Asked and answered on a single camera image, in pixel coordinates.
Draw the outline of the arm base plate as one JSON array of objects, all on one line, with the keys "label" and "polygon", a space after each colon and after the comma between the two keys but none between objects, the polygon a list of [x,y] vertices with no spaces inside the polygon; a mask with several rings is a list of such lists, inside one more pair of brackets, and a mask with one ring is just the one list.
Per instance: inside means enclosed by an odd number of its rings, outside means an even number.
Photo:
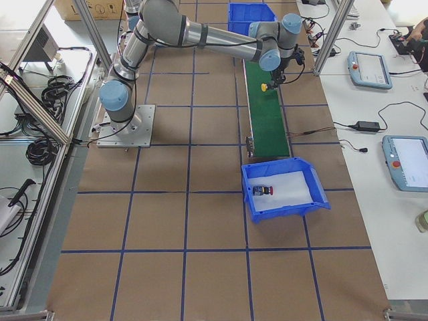
[{"label": "arm base plate", "polygon": [[152,138],[152,129],[155,115],[154,104],[138,105],[131,123],[125,129],[119,130],[126,124],[110,121],[107,112],[104,113],[104,122],[108,124],[101,127],[100,139],[96,141],[99,148],[149,148]]}]

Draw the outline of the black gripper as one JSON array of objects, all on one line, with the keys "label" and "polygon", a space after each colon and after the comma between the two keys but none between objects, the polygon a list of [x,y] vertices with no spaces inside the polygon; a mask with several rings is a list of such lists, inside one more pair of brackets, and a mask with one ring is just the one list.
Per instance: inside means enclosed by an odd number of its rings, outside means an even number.
[{"label": "black gripper", "polygon": [[281,60],[279,66],[275,70],[270,72],[271,88],[277,88],[279,85],[282,85],[286,82],[285,69],[289,66],[289,64],[289,60]]}]

